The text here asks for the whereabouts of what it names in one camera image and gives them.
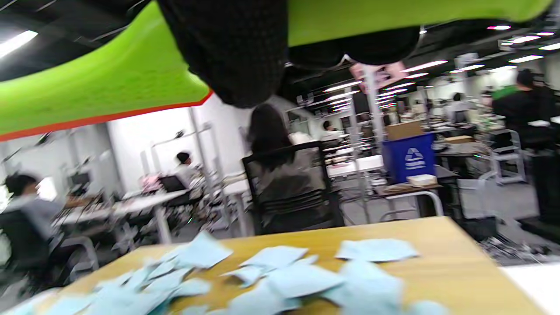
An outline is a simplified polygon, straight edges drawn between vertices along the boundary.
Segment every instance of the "gray shirt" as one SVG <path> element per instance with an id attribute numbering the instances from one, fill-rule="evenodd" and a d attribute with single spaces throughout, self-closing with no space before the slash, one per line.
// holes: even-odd
<path id="1" fill-rule="evenodd" d="M 13 198 L 4 211 L 22 211 L 45 240 L 53 239 L 58 243 L 56 237 L 58 229 L 52 226 L 52 222 L 63 208 L 64 205 L 61 203 L 41 199 L 39 196 L 31 194 Z"/>

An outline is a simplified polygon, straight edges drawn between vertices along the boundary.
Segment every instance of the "computer monitor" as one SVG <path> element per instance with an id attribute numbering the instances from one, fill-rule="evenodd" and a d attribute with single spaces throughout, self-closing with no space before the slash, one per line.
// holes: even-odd
<path id="1" fill-rule="evenodd" d="M 73 185 L 86 185 L 91 183 L 91 178 L 89 173 L 76 173 L 72 176 L 70 176 L 70 182 L 72 182 Z"/>

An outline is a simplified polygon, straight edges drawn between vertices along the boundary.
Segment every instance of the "person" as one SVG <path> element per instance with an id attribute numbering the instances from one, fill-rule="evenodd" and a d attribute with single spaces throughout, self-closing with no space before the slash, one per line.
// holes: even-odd
<path id="1" fill-rule="evenodd" d="M 337 131 L 330 121 L 325 121 L 323 123 L 323 129 L 325 129 L 325 132 L 321 137 L 321 141 L 340 140 L 340 136 L 342 135 L 342 133 L 340 131 Z"/>
<path id="2" fill-rule="evenodd" d="M 453 101 L 451 104 L 445 106 L 445 115 L 447 116 L 447 120 L 451 122 L 456 122 L 456 112 L 465 112 L 471 108 L 470 102 L 465 101 L 465 95 L 463 93 L 455 93 L 453 95 Z"/>
<path id="3" fill-rule="evenodd" d="M 551 142 L 552 134 L 547 127 L 534 127 L 529 122 L 550 121 L 556 115 L 554 94 L 539 86 L 529 69 L 517 74 L 516 85 L 517 92 L 492 101 L 494 112 L 505 117 L 506 128 L 519 134 L 521 147 Z"/>
<path id="4" fill-rule="evenodd" d="M 4 184 L 12 194 L 4 212 L 21 210 L 37 233 L 49 242 L 51 253 L 45 270 L 52 270 L 54 274 L 41 274 L 38 275 L 39 279 L 48 283 L 59 279 L 61 282 L 55 282 L 54 285 L 63 285 L 73 266 L 79 262 L 83 248 L 79 244 L 60 247 L 63 244 L 63 234 L 52 226 L 53 220 L 63 209 L 86 206 L 92 199 L 70 197 L 65 203 L 42 199 L 38 195 L 39 181 L 29 174 L 10 175 L 6 177 Z"/>
<path id="5" fill-rule="evenodd" d="M 179 152 L 177 153 L 177 161 L 179 165 L 175 169 L 175 175 L 179 178 L 186 189 L 191 189 L 193 179 L 198 175 L 198 170 L 192 166 L 193 161 L 190 159 L 190 153 Z"/>
<path id="6" fill-rule="evenodd" d="M 253 155 L 266 154 L 293 145 L 280 114 L 270 105 L 257 106 L 249 127 Z M 314 167 L 316 153 L 309 150 L 266 155 L 249 164 L 259 201 L 273 201 L 324 189 L 320 167 Z M 295 211 L 283 215 L 263 214 L 263 225 L 270 232 L 298 230 L 323 218 L 325 209 Z"/>

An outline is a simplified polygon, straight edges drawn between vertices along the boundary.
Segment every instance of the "black office chair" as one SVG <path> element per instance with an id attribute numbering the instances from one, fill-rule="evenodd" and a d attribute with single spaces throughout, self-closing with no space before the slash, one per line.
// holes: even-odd
<path id="1" fill-rule="evenodd" d="M 320 141 L 243 158 L 253 197 L 250 213 L 256 235 L 344 226 L 338 193 L 333 192 Z M 263 185 L 263 161 L 294 155 L 292 169 Z"/>

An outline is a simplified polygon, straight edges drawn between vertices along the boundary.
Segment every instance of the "wooden table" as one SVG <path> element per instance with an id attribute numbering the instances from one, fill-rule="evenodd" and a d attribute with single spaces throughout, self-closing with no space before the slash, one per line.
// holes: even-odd
<path id="1" fill-rule="evenodd" d="M 238 283 L 219 275 L 237 269 L 238 264 L 265 247 L 308 247 L 309 254 L 320 255 L 318 265 L 338 271 L 343 261 L 335 259 L 334 255 L 340 242 L 370 238 L 407 240 L 422 255 L 420 258 L 380 265 L 388 273 L 405 281 L 405 305 L 428 299 L 444 304 L 453 315 L 543 314 L 474 241 L 446 217 L 224 240 L 223 244 L 233 249 L 234 254 L 209 271 L 189 275 L 189 278 L 200 277 L 211 281 L 211 293 L 179 300 L 172 305 L 172 311 L 178 312 L 190 305 L 208 304 L 211 309 L 227 307 L 231 299 L 248 289 L 240 289 Z M 99 281 L 140 268 L 145 258 L 159 258 L 171 248 L 170 245 L 155 245 L 137 249 L 66 287 L 60 294 L 88 293 Z M 338 313 L 338 308 L 321 299 L 310 300 L 304 303 L 303 309 L 294 312 Z"/>

